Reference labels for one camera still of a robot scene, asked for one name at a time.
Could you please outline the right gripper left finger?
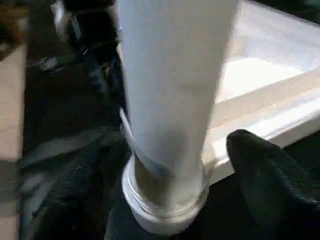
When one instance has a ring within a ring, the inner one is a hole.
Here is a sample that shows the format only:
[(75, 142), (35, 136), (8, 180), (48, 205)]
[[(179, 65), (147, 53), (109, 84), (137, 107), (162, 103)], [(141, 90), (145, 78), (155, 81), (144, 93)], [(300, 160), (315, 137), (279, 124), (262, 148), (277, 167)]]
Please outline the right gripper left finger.
[(102, 240), (129, 147), (123, 137), (76, 152), (32, 214), (34, 240)]

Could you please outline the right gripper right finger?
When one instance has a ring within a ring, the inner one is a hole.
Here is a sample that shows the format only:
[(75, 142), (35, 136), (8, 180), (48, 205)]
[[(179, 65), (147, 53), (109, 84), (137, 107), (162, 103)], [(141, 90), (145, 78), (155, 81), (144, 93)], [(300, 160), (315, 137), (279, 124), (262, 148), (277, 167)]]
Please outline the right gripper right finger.
[(226, 147), (248, 208), (267, 239), (319, 239), (319, 133), (281, 148), (240, 129), (228, 135)]

